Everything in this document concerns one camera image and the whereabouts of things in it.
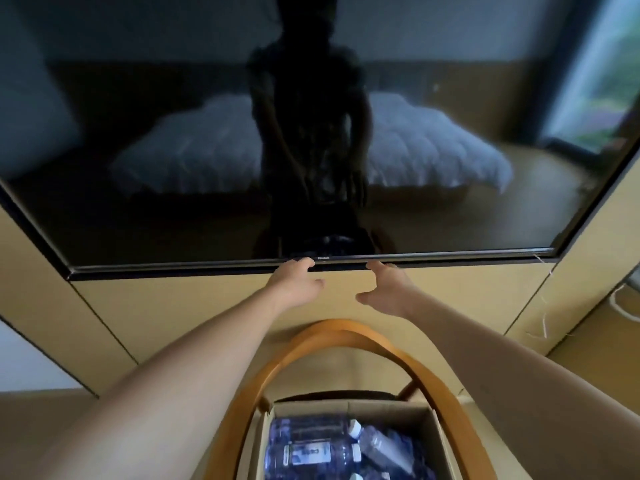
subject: open cardboard box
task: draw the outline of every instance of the open cardboard box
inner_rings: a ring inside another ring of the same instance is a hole
[[[334,399],[274,404],[271,411],[260,416],[256,429],[249,480],[264,479],[264,454],[269,439],[271,421],[277,417],[309,414],[345,413],[349,419],[377,428],[393,428],[422,441],[425,460],[438,480],[453,480],[452,465],[444,446],[444,432],[436,413],[426,403]]]

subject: black tv screen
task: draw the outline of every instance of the black tv screen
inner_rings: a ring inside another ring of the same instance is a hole
[[[639,27],[640,0],[0,0],[3,204],[76,276],[557,257],[637,149]]]

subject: television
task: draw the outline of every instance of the television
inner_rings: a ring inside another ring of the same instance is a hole
[[[0,0],[0,200],[66,278],[562,256],[638,0]]]

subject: white bottle cap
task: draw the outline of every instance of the white bottle cap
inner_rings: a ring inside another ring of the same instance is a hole
[[[353,460],[356,463],[359,463],[362,461],[362,451],[360,451],[360,445],[357,443],[354,443],[351,445],[351,450],[353,451]]]
[[[362,425],[358,422],[357,419],[352,419],[349,421],[349,428],[347,429],[347,433],[354,440],[357,440],[362,433]]]

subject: curved wooden chair backrest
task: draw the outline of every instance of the curved wooden chair backrest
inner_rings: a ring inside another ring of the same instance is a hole
[[[351,347],[386,357],[402,367],[412,378],[399,397],[407,398],[420,389],[436,411],[449,439],[465,480],[495,480],[491,460],[476,430],[458,400],[432,371],[410,355],[394,347],[388,339],[362,323],[352,320],[325,320],[311,325],[295,336],[247,383],[229,405],[213,444],[204,480],[235,480],[238,462],[256,407],[267,411],[269,402],[262,396],[265,387],[288,364],[300,357],[329,347]]]

